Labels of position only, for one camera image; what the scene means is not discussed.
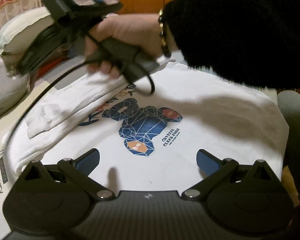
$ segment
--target black fuzzy sleeve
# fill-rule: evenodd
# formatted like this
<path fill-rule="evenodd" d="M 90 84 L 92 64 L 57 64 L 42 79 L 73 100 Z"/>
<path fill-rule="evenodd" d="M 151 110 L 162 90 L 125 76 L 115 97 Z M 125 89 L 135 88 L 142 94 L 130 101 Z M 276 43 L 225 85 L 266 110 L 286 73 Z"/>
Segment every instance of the black fuzzy sleeve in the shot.
<path fill-rule="evenodd" d="M 164 17 L 189 66 L 251 86 L 300 88 L 300 0 L 173 0 Z"/>

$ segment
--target beaded bracelet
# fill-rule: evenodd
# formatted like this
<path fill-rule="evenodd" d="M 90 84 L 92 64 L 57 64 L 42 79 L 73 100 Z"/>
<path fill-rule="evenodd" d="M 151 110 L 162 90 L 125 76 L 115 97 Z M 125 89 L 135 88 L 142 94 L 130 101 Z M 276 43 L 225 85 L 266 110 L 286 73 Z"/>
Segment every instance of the beaded bracelet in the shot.
<path fill-rule="evenodd" d="M 161 49 L 165 57 L 171 57 L 171 51 L 168 48 L 167 45 L 167 33 L 165 30 L 165 19 L 163 17 L 163 10 L 161 9 L 159 12 L 159 19 L 158 19 L 159 25 L 160 25 L 160 37 L 161 37 Z"/>

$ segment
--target pillowcase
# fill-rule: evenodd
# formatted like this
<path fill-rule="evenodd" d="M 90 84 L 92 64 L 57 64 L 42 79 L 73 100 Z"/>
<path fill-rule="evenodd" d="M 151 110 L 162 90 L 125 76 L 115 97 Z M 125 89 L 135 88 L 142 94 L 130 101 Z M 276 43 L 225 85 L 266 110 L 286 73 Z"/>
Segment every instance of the pillowcase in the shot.
<path fill-rule="evenodd" d="M 46 7 L 26 11 L 8 21 L 0 30 L 0 55 L 26 51 L 37 35 L 53 24 Z"/>

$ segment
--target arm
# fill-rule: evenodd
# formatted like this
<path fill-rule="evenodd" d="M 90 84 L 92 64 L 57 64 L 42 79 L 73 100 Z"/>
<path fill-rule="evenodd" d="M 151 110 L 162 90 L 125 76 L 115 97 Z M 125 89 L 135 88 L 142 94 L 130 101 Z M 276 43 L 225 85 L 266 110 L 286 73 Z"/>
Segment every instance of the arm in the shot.
<path fill-rule="evenodd" d="M 191 67 L 212 66 L 252 86 L 300 88 L 300 0 L 174 0 L 164 17 Z"/>

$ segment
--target silver bolt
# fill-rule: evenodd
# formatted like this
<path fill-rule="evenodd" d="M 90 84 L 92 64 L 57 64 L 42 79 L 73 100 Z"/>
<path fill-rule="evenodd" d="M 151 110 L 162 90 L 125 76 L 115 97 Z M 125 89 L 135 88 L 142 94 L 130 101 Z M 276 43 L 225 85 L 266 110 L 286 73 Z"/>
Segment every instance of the silver bolt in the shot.
<path fill-rule="evenodd" d="M 112 192 L 110 190 L 103 189 L 98 191 L 97 196 L 99 198 L 110 198 L 112 196 Z"/>
<path fill-rule="evenodd" d="M 198 197 L 200 195 L 200 191 L 196 189 L 188 189 L 185 191 L 185 195 L 187 197 Z"/>

